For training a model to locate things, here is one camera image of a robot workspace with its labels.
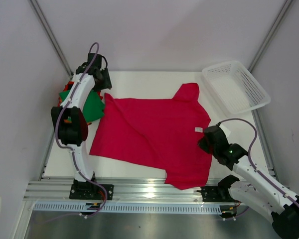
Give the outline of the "crimson t shirt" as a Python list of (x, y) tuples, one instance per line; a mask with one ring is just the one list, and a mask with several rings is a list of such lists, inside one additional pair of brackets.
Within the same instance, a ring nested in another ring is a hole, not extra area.
[(199, 103), (197, 83), (180, 86), (171, 99), (118, 99), (105, 94), (90, 154), (162, 169), (166, 183), (203, 187), (212, 157), (198, 147), (210, 116)]

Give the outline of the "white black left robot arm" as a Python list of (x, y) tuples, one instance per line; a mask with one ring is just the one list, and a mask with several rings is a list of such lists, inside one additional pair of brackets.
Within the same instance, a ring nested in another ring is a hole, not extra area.
[(106, 58), (98, 53), (88, 53), (87, 61), (77, 68), (72, 83), (65, 100), (51, 109), (55, 142), (59, 148), (68, 151), (74, 167), (74, 179), (84, 182), (81, 194), (93, 199), (98, 194), (98, 186), (92, 183), (95, 173), (87, 155), (88, 125), (83, 108), (92, 90), (112, 87)]

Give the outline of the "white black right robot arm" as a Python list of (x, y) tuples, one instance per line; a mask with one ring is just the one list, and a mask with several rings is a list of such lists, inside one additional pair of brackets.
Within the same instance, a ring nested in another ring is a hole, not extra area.
[(218, 197), (242, 202), (263, 216), (282, 239), (299, 238), (299, 195), (251, 161), (250, 153), (229, 143), (220, 125), (206, 128), (198, 146), (233, 171), (219, 182)]

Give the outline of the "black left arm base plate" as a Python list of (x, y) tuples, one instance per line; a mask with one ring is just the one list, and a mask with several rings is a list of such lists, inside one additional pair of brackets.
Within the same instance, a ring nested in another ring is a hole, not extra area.
[(103, 200), (104, 197), (104, 190), (89, 182), (73, 183), (69, 194), (72, 200)]

